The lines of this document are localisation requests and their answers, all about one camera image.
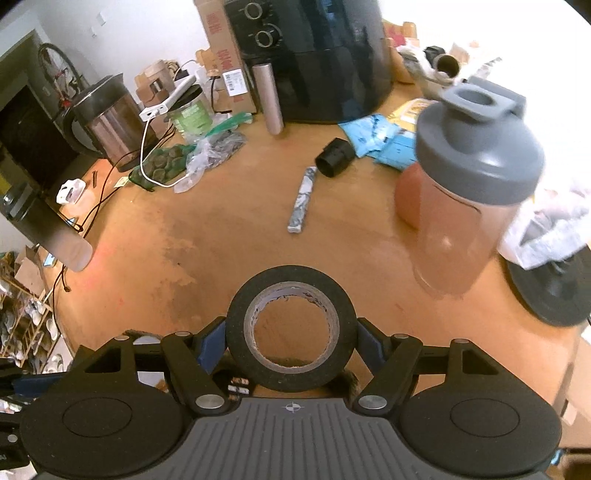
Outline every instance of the green label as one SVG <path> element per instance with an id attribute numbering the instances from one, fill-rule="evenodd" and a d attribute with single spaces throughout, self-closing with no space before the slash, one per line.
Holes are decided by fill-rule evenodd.
<path id="1" fill-rule="evenodd" d="M 213 123 L 201 100 L 176 115 L 173 122 L 181 133 L 186 132 L 194 135 L 206 134 Z"/>

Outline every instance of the bicycle wheel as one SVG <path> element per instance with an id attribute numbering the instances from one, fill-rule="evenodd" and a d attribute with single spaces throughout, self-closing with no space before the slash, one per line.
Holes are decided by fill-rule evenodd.
<path id="1" fill-rule="evenodd" d="M 60 103 L 69 102 L 83 90 L 82 78 L 76 67 L 54 44 L 41 44 L 37 58 L 45 79 L 60 96 Z"/>

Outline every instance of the power outlet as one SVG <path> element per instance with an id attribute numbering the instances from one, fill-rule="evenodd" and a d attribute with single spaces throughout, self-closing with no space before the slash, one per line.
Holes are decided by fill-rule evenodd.
<path id="1" fill-rule="evenodd" d="M 96 16 L 96 19 L 98 20 L 99 25 L 101 27 L 107 23 L 107 18 L 105 16 L 105 12 L 99 12 L 98 15 Z"/>

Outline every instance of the yellow package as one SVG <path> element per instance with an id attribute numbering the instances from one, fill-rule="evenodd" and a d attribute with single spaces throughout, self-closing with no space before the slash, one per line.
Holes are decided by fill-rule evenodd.
<path id="1" fill-rule="evenodd" d="M 435 102 L 436 100 L 427 100 L 425 98 L 410 100 L 390 114 L 388 116 L 388 122 L 415 133 L 419 114 Z"/>

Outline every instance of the blue snack wrapper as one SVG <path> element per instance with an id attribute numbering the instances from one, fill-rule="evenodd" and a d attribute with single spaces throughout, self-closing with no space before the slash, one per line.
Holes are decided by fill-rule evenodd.
<path id="1" fill-rule="evenodd" d="M 371 151 L 384 149 L 388 141 L 401 130 L 378 113 L 339 126 L 349 137 L 359 158 Z"/>
<path id="2" fill-rule="evenodd" d="M 413 132 L 401 129 L 397 135 L 386 143 L 382 150 L 371 151 L 368 156 L 375 158 L 376 163 L 382 163 L 404 171 L 417 161 L 414 151 L 415 139 Z"/>

